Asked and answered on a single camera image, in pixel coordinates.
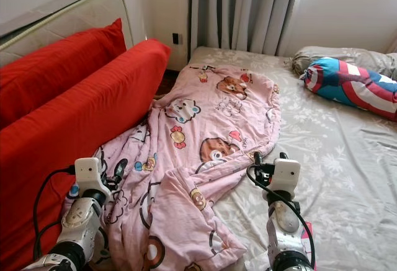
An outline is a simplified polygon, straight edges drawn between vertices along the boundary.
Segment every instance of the mattress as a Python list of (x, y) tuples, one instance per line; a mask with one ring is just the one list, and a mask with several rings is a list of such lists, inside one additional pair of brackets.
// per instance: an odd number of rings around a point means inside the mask
[[(282, 127), (274, 150), (301, 164), (295, 200), (313, 225), (318, 270), (396, 270), (397, 123), (316, 96), (288, 58), (199, 47), (190, 63), (233, 64), (280, 88)], [(228, 270), (265, 270), (267, 202), (247, 177), (213, 207), (247, 247)]]
[[(59, 3), (55, 0), (48, 4), (54, 6)], [(118, 18), (122, 20), (124, 41), (129, 49), (133, 40), (123, 0), (79, 0), (17, 36), (8, 37), (11, 39), (0, 45), (0, 67), (76, 32), (110, 25)]]

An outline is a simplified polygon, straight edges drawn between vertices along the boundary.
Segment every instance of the floor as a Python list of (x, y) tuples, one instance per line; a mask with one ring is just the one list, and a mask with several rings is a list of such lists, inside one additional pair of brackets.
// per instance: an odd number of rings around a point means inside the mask
[(170, 69), (166, 69), (163, 80), (161, 80), (161, 84), (159, 89), (156, 92), (155, 99), (161, 98), (164, 94), (167, 94), (171, 91), (172, 87), (175, 84), (175, 80), (178, 77), (178, 71), (171, 71)]

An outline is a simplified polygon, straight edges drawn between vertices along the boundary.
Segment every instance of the wire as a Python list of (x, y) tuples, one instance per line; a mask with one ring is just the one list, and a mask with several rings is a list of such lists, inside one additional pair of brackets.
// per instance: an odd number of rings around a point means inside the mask
[(262, 185), (260, 182), (258, 182), (253, 176), (249, 173), (249, 170), (254, 167), (255, 165), (251, 165), (247, 167), (247, 176), (248, 178), (254, 182), (257, 186), (259, 186), (261, 189), (267, 191), (268, 193), (271, 193), (275, 197), (279, 198), (281, 201), (284, 202), (291, 210), (294, 212), (294, 214), (298, 217), (300, 222), (302, 223), (303, 227), (305, 228), (306, 232), (308, 233), (309, 236), (309, 242), (310, 242), (310, 249), (311, 249), (311, 259), (310, 259), (310, 266), (314, 270), (314, 267), (316, 265), (316, 253), (314, 250), (314, 242), (313, 242), (313, 236), (311, 235), (311, 231), (309, 230), (308, 225), (306, 224), (305, 220), (302, 218), (302, 216), (297, 212), (297, 210), (288, 202), (286, 199), (284, 199), (281, 195), (278, 193), (275, 193), (273, 190), (268, 189), (266, 186)]
[(38, 201), (40, 200), (40, 197), (41, 197), (42, 192), (45, 188), (45, 185), (51, 179), (51, 177), (57, 173), (62, 173), (62, 172), (74, 175), (74, 165), (69, 166), (64, 169), (55, 170), (55, 171), (51, 172), (50, 174), (48, 174), (47, 177), (45, 178), (42, 186), (40, 187), (40, 190), (38, 191), (38, 193), (36, 195), (35, 203), (33, 205), (33, 226), (35, 228), (35, 236), (36, 236), (36, 240), (38, 240), (38, 242), (37, 242), (37, 247), (33, 247), (33, 260), (36, 260), (38, 257), (42, 256), (42, 247), (40, 245), (40, 238), (38, 236), (40, 234), (40, 231), (38, 230), (38, 221), (37, 221)]
[(40, 239), (43, 236), (43, 234), (45, 233), (46, 230), (48, 230), (49, 228), (51, 228), (52, 226), (57, 225), (58, 223), (60, 223), (61, 220), (57, 220), (54, 221), (53, 223), (50, 223), (48, 225), (46, 225), (38, 234), (35, 240), (35, 244), (33, 246), (33, 260), (37, 260), (39, 257), (42, 256), (42, 250), (40, 249)]

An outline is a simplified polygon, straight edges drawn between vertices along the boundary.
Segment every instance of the red sofa cushion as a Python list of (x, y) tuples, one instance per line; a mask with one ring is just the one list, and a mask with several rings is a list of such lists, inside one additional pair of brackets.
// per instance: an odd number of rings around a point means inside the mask
[[(60, 96), (0, 131), (1, 267), (17, 270), (32, 261), (32, 210), (44, 178), (74, 160), (92, 156), (106, 141), (147, 113), (166, 69), (170, 49), (147, 40), (114, 59)], [(39, 228), (56, 221), (74, 176), (57, 174), (38, 208)], [(43, 253), (60, 228), (42, 237)]]
[(125, 52), (122, 21), (45, 46), (0, 69), (0, 129)]

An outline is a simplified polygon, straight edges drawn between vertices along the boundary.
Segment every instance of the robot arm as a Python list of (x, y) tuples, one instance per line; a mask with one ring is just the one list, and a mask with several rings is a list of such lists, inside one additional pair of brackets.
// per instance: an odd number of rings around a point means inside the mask
[(24, 270), (79, 271), (92, 258), (99, 217), (111, 193), (100, 179), (97, 158), (77, 159), (74, 168), (81, 198), (62, 218), (62, 232), (55, 247)]
[[(273, 164), (261, 163), (261, 154), (254, 153), (255, 164), (247, 168), (248, 177), (264, 191), (262, 196), (269, 206), (267, 255), (273, 271), (309, 271), (314, 268), (314, 245), (311, 233), (300, 216), (298, 202), (293, 202), (298, 183), (300, 164), (280, 153)], [(254, 169), (255, 179), (250, 170)], [(311, 264), (301, 241), (303, 229), (311, 239)]]

